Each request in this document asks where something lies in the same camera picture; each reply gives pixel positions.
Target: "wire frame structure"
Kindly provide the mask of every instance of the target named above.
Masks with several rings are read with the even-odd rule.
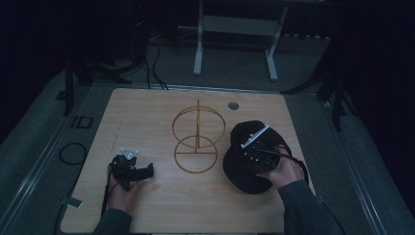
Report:
[[[186,114],[194,113],[194,112],[196,112],[196,120],[195,120],[195,123],[196,123],[195,132],[196,133],[194,135],[188,135],[184,138],[180,138],[178,136],[178,134],[176,133],[176,126],[175,125],[176,125],[177,120],[179,118],[183,117]],[[203,112],[212,113],[212,114],[218,116],[222,121],[223,128],[222,128],[222,131],[221,131],[219,137],[216,140],[211,140],[208,137],[201,134],[201,113],[203,113]],[[222,137],[225,135],[225,129],[226,129],[226,122],[225,122],[225,119],[223,118],[223,116],[213,108],[210,108],[210,107],[207,107],[207,106],[201,106],[199,100],[198,100],[197,106],[192,106],[192,107],[186,108],[186,109],[182,110],[181,112],[179,112],[177,114],[177,116],[174,118],[173,124],[172,124],[173,135],[178,140],[178,143],[177,143],[177,145],[174,149],[174,160],[176,161],[177,165],[182,170],[184,170],[188,173],[204,173],[204,172],[210,170],[217,162],[217,148],[216,148],[215,144],[220,139],[222,139]],[[195,138],[195,144],[194,145],[185,142],[186,140],[189,140],[191,138]],[[201,139],[205,140],[206,144],[201,144]],[[186,146],[186,147],[190,148],[192,151],[179,151],[178,149],[179,149],[180,146]],[[212,147],[214,149],[214,151],[213,152],[201,152],[202,149],[206,149],[206,148],[209,148],[209,147]],[[178,161],[178,155],[195,155],[195,156],[197,156],[197,155],[206,155],[206,154],[214,155],[214,160],[207,168],[204,168],[202,170],[192,170],[192,169],[186,168],[180,163],[180,161]]]

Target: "circular ring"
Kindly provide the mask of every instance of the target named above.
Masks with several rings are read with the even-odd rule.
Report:
[[[216,161],[217,161],[217,149],[216,149],[216,146],[214,145],[214,143],[211,140],[209,140],[205,136],[200,136],[200,137],[202,137],[203,139],[206,139],[208,142],[211,143],[210,146],[213,146],[214,153],[215,153],[214,161],[213,161],[213,163],[208,168],[203,169],[203,170],[190,170],[190,169],[185,168],[183,165],[181,165],[180,162],[177,160],[177,148],[179,147],[180,144],[183,144],[183,141],[184,140],[189,139],[189,138],[192,138],[192,137],[196,137],[196,135],[187,136],[184,139],[182,139],[181,141],[179,140],[179,143],[176,145],[176,148],[174,149],[174,160],[176,161],[177,165],[181,169],[183,169],[184,171],[186,171],[188,173],[195,173],[195,174],[196,173],[204,173],[204,172],[210,170],[216,164]]]
[[[215,114],[215,115],[217,115],[217,116],[219,116],[221,119],[222,119],[222,123],[223,123],[223,130],[222,130],[222,133],[220,134],[220,137],[216,140],[216,141],[210,141],[209,140],[209,142],[211,143],[210,145],[206,145],[206,146],[200,146],[200,147],[198,147],[198,146],[192,146],[192,145],[189,145],[189,144],[186,144],[186,143],[183,143],[183,140],[185,140],[185,139],[188,139],[188,138],[185,138],[185,139],[182,139],[182,140],[180,140],[180,138],[177,136],[177,134],[176,134],[176,132],[174,131],[174,125],[175,125],[175,123],[176,123],[176,121],[178,120],[178,118],[180,118],[181,116],[183,116],[183,115],[185,115],[185,114],[187,114],[187,113],[190,113],[190,112],[194,112],[194,111],[205,111],[205,112],[210,112],[210,113],[213,113],[213,114]],[[174,137],[180,142],[180,143],[182,143],[183,145],[185,145],[185,146],[187,146],[187,147],[189,147],[189,148],[207,148],[207,147],[210,147],[210,146],[214,146],[214,144],[216,144],[220,139],[222,139],[222,137],[225,135],[225,129],[226,129],[226,123],[225,123],[225,119],[223,118],[223,116],[218,112],[218,111],[216,111],[216,110],[214,110],[214,109],[212,109],[212,108],[209,108],[209,107],[206,107],[206,106],[193,106],[193,107],[189,107],[189,108],[186,108],[186,109],[184,109],[184,110],[182,110],[181,112],[179,112],[179,114],[174,118],[174,120],[173,120],[173,124],[172,124],[172,130],[173,130],[173,135],[174,135]]]

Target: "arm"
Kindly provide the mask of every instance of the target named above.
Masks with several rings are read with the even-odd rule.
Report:
[[[108,209],[94,230],[95,235],[127,235],[131,225],[129,210],[133,208],[143,181],[136,182],[129,191],[119,185],[111,175]]]
[[[288,154],[283,148],[277,150],[282,154]],[[287,158],[281,158],[275,169],[260,176],[272,182],[283,200],[285,234],[331,233],[335,220],[322,205],[317,203],[303,180],[298,164]]]

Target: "hand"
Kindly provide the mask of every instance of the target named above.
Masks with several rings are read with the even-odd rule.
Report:
[[[114,176],[111,174],[110,190],[112,190],[112,192],[108,198],[108,208],[129,212],[129,210],[134,207],[138,191],[143,183],[143,180],[135,182],[130,190],[126,191],[120,184],[118,184]]]
[[[288,155],[287,150],[284,148],[276,147],[276,150],[281,154]],[[301,167],[294,161],[284,157],[280,158],[280,163],[278,163],[276,168],[258,174],[257,176],[267,178],[277,189],[304,179]]]

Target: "person's right hand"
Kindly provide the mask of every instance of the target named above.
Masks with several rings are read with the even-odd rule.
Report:
[[[287,150],[276,147],[281,154],[286,154]],[[277,167],[267,172],[258,174],[258,176],[267,178],[277,189],[292,182],[304,179],[301,167],[294,161],[281,157]]]

